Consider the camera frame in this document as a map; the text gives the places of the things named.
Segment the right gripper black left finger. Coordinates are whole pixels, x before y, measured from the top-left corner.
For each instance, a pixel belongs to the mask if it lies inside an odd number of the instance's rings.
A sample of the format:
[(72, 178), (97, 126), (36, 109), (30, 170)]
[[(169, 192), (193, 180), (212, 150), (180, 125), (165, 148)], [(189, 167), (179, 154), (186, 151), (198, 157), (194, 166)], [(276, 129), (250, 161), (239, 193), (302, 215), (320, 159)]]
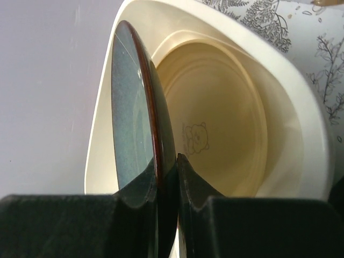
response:
[(113, 195), (9, 195), (1, 257), (157, 257), (155, 162)]

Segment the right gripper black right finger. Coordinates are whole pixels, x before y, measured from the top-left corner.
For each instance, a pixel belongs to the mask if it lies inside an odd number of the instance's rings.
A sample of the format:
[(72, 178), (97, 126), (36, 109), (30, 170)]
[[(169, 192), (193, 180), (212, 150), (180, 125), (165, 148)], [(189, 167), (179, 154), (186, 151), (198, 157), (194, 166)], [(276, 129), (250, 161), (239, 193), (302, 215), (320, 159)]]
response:
[(343, 220), (328, 202), (231, 198), (177, 158), (180, 257), (343, 257)]

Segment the blue glazed ceramic plate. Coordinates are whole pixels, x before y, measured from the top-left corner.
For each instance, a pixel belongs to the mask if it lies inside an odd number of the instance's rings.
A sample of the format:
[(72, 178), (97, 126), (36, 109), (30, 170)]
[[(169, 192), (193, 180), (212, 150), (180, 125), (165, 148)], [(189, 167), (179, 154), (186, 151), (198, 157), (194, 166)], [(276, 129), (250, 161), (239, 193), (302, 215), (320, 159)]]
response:
[(119, 187), (151, 165), (158, 187), (170, 191), (176, 151), (167, 102), (152, 58), (126, 20), (119, 22), (113, 38), (111, 113)]

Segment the yellow plastic plate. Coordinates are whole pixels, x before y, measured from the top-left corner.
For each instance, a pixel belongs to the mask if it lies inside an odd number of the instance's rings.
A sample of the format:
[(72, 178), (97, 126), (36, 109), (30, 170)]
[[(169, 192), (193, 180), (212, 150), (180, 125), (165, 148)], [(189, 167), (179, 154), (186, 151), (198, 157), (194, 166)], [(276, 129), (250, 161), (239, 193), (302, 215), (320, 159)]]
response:
[(251, 77), (229, 47), (176, 32), (155, 51), (175, 148), (225, 196), (256, 195), (266, 168), (268, 130)]

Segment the white rectangular basin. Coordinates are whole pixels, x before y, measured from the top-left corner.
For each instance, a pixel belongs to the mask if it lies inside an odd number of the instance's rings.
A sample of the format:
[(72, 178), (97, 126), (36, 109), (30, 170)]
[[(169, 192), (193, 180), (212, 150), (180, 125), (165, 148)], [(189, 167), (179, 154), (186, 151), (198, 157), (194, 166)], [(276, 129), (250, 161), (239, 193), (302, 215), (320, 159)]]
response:
[(92, 121), (84, 176), (87, 194), (112, 194), (120, 189), (112, 131), (111, 54), (115, 29), (122, 20), (139, 33), (156, 71), (159, 63), (153, 55), (173, 33), (199, 33), (225, 43), (251, 77), (266, 115), (267, 162), (254, 197), (328, 198), (334, 174), (333, 142), (314, 90), (271, 44), (196, 1), (124, 1), (120, 6)]

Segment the floral table mat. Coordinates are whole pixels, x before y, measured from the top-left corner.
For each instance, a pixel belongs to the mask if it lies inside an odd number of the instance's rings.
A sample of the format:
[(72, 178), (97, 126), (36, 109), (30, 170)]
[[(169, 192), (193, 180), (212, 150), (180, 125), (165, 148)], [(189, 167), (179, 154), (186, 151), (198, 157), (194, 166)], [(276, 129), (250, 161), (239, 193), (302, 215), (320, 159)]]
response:
[(335, 136), (334, 182), (343, 177), (343, 6), (310, 1), (203, 1), (271, 43), (317, 91)]

